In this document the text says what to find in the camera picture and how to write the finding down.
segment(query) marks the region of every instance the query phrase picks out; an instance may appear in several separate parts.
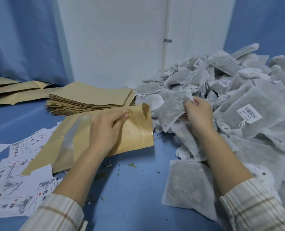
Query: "white wall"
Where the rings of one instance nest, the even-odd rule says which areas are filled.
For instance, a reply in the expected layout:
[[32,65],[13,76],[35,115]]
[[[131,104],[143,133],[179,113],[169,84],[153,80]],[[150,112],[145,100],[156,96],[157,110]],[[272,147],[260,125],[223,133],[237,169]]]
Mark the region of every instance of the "white wall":
[[166,67],[223,49],[235,0],[172,0]]
[[[224,46],[234,0],[172,0],[166,65]],[[69,77],[135,87],[160,69],[166,0],[53,0]]]
[[120,88],[135,86],[160,70],[166,0],[55,3],[75,81]]

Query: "drawstring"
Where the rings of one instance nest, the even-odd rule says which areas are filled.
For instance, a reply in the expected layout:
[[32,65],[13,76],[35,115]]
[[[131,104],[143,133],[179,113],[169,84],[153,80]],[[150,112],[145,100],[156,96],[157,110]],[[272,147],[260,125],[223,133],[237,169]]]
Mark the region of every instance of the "drawstring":
[[245,120],[240,122],[239,127],[240,129],[245,127]]

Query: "blue wall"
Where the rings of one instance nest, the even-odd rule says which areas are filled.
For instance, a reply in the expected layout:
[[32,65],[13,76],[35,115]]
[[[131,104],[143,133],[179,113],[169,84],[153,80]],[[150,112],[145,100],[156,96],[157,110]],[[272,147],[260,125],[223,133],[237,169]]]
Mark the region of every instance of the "blue wall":
[[257,54],[285,55],[285,0],[236,0],[224,50],[252,43]]

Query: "blue curtain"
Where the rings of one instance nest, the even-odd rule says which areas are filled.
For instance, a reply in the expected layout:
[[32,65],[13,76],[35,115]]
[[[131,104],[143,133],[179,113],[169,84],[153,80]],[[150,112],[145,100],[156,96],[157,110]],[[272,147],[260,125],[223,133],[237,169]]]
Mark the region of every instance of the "blue curtain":
[[52,0],[0,0],[0,76],[69,83]]
[[285,55],[285,0],[236,0],[224,50],[252,43],[257,54]]

